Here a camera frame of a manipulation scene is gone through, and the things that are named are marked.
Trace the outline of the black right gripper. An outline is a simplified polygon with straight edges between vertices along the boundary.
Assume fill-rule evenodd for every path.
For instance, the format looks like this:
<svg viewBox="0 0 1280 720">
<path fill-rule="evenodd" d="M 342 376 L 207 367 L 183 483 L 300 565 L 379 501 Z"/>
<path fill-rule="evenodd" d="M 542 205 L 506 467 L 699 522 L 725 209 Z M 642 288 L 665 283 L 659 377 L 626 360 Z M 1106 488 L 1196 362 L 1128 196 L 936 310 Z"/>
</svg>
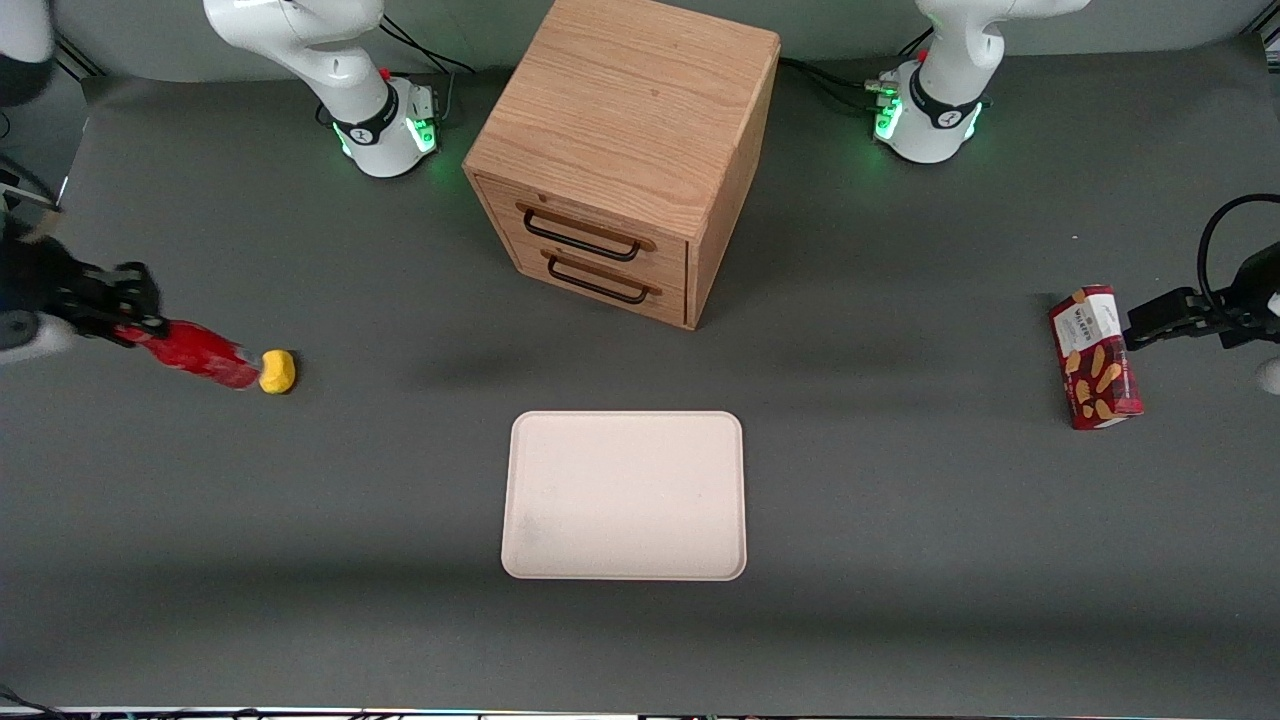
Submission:
<svg viewBox="0 0 1280 720">
<path fill-rule="evenodd" d="M 81 288 L 88 277 L 99 282 L 120 313 L 90 310 L 90 328 L 68 319 L 58 309 L 61 290 Z M 72 256 L 55 238 L 35 242 L 5 234 L 1 242 L 1 310 L 46 313 L 59 316 L 82 337 L 95 337 L 120 347 L 147 347 L 169 337 L 169 319 L 160 313 L 163 296 L 145 263 L 123 263 L 96 269 Z"/>
</svg>

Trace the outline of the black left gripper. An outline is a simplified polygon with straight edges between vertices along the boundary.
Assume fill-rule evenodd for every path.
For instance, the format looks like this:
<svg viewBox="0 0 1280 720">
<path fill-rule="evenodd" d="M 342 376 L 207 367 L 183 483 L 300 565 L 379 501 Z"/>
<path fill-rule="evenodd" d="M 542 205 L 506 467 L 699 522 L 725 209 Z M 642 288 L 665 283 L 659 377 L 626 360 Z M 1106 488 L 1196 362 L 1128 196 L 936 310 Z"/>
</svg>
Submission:
<svg viewBox="0 0 1280 720">
<path fill-rule="evenodd" d="M 1279 242 L 1251 255 L 1233 282 L 1215 292 L 1220 307 L 1231 319 L 1220 337 L 1222 348 L 1249 342 L 1279 343 L 1277 306 Z M 1193 288 L 1175 288 L 1130 310 L 1125 329 L 1126 351 L 1176 338 L 1217 334 L 1216 315 L 1204 296 Z"/>
</svg>

